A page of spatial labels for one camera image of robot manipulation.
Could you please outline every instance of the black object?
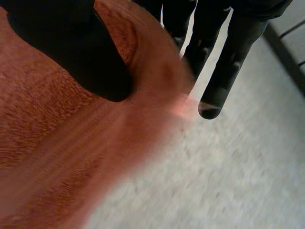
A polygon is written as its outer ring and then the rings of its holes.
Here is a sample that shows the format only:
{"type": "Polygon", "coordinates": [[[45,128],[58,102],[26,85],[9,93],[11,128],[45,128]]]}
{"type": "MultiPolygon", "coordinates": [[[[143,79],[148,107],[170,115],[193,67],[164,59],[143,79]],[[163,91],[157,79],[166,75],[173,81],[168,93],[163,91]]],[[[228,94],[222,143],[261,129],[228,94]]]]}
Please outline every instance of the black object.
{"type": "MultiPolygon", "coordinates": [[[[193,35],[184,54],[195,80],[213,50],[229,11],[228,3],[216,6],[209,1],[199,1],[197,4],[193,35]]],[[[252,44],[262,35],[266,25],[267,21],[233,12],[224,48],[201,98],[201,103],[208,104],[209,109],[201,105],[198,108],[203,118],[214,119],[219,115],[252,44]]]]}
{"type": "Polygon", "coordinates": [[[180,50],[185,41],[196,0],[132,0],[145,8],[159,22],[163,6],[163,24],[180,50]]]}
{"type": "Polygon", "coordinates": [[[94,0],[2,0],[14,31],[86,90],[113,102],[132,92],[132,78],[94,0]]]}

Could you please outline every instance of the gray carpet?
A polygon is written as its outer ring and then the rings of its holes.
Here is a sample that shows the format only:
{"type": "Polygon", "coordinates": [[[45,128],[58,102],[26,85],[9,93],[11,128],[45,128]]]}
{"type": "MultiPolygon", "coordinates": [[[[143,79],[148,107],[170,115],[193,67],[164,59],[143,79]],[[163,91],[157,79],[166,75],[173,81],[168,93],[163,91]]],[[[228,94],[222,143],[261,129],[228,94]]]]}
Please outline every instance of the gray carpet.
{"type": "MultiPolygon", "coordinates": [[[[222,30],[193,97],[201,97],[225,37],[222,30]]],[[[106,199],[89,228],[305,228],[304,116],[302,96],[259,39],[220,116],[198,116],[163,160],[106,199]]]]}

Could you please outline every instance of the baseboard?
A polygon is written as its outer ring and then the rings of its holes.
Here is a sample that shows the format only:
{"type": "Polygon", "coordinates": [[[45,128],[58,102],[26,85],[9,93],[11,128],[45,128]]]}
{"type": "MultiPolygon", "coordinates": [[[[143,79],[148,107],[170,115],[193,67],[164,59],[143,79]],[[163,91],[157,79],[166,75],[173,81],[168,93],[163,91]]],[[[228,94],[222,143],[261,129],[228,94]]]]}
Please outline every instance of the baseboard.
{"type": "Polygon", "coordinates": [[[294,61],[292,55],[287,50],[271,24],[267,25],[264,32],[264,38],[270,44],[302,95],[305,96],[305,75],[294,61]]]}

